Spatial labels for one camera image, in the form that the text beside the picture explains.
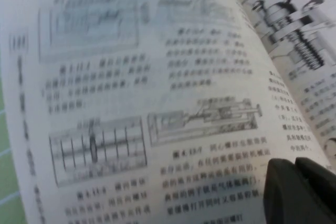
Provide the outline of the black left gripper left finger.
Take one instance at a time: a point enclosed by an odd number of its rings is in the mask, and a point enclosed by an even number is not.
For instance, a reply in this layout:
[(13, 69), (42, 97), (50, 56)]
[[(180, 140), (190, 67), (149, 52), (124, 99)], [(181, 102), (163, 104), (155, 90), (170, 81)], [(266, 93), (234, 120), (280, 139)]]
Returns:
[(266, 223), (323, 223), (312, 187), (299, 167), (286, 159), (268, 162), (264, 189)]

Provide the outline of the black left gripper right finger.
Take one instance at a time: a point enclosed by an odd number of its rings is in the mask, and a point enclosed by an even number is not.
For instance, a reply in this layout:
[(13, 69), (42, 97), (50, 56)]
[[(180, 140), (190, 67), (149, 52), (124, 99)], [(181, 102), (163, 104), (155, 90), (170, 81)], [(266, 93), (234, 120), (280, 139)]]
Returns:
[(296, 158), (295, 166), (313, 201), (313, 223), (335, 223), (335, 173), (307, 157)]

